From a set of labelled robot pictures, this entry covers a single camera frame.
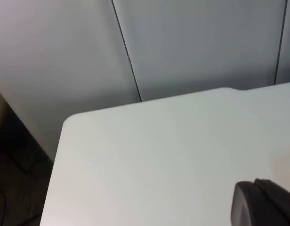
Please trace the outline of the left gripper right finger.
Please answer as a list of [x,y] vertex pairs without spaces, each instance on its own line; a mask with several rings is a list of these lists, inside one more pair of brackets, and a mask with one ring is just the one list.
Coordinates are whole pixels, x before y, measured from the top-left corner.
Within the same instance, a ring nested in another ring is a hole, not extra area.
[[255,179],[254,183],[290,225],[290,192],[268,179]]

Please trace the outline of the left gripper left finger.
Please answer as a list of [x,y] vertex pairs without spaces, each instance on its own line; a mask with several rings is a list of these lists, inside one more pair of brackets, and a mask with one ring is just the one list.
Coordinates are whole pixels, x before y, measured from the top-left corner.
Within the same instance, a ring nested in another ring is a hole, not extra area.
[[272,226],[273,213],[272,205],[254,183],[236,183],[231,206],[231,225]]

